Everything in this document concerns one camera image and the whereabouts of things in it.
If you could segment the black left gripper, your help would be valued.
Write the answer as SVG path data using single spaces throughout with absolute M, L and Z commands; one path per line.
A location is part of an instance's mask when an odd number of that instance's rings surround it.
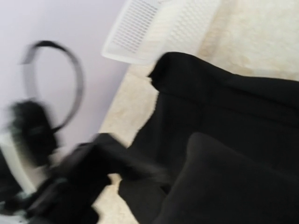
M 166 168 L 132 153 L 113 135 L 99 133 L 93 143 L 78 145 L 38 187 L 25 203 L 25 217 L 30 224 L 96 224 L 100 216 L 92 205 L 110 184 L 107 174 L 171 182 Z

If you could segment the black long sleeve shirt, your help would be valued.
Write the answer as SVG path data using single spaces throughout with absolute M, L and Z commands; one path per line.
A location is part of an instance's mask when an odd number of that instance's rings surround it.
M 156 107 L 129 151 L 169 180 L 121 181 L 139 223 L 298 223 L 297 81 L 240 76 L 178 52 L 150 78 Z

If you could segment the white perforated plastic basket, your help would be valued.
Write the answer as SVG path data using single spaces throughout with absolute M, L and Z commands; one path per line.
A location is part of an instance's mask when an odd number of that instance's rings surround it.
M 148 64 L 166 52 L 195 55 L 221 0 L 128 0 L 102 55 L 129 64 Z

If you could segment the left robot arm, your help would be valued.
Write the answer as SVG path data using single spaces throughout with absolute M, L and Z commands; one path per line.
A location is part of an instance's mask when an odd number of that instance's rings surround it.
M 34 91 L 34 59 L 40 48 L 64 52 L 74 67 L 77 82 L 75 100 L 61 125 L 52 127 L 42 103 Z M 65 46 L 53 41 L 32 44 L 24 57 L 23 73 L 29 100 L 10 107 L 8 130 L 0 137 L 1 167 L 15 181 L 2 188 L 0 199 L 21 195 L 19 214 L 28 224 L 95 224 L 99 214 L 93 208 L 101 192 L 111 184 L 110 174 L 138 181 L 168 185 L 165 168 L 140 155 L 131 154 L 109 133 L 98 133 L 90 142 L 81 143 L 57 165 L 51 154 L 58 148 L 56 132 L 77 113 L 84 91 L 84 74 L 77 57 Z

